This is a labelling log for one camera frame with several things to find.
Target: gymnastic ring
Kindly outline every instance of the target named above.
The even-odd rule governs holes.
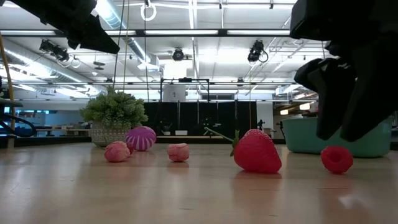
[[[154,10],[154,12],[152,13],[152,15],[149,18],[145,17],[145,8],[152,8]],[[151,21],[151,20],[155,19],[156,14],[157,14],[156,6],[146,6],[145,4],[141,6],[141,17],[143,20]]]

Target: purple ball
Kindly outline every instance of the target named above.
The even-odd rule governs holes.
[[[156,142],[156,133],[152,128],[146,126],[136,127],[126,134],[127,147],[132,152],[146,151]]]

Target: raspberry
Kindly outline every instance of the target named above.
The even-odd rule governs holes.
[[[328,146],[321,152],[325,168],[334,173],[342,174],[353,165],[354,159],[350,151],[343,146]]]

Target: wooden table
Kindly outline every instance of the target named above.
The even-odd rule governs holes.
[[[278,147],[277,175],[243,172],[230,145],[190,144],[172,163],[166,144],[108,163],[93,144],[0,151],[2,224],[397,223],[398,152],[355,159],[329,174],[317,155]]]

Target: teal bin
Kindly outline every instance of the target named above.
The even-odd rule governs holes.
[[[327,146],[343,146],[354,157],[381,157],[390,151],[392,119],[381,122],[356,142],[340,138],[338,130],[329,140],[316,136],[318,118],[285,119],[284,133],[287,148],[292,152],[320,154]]]

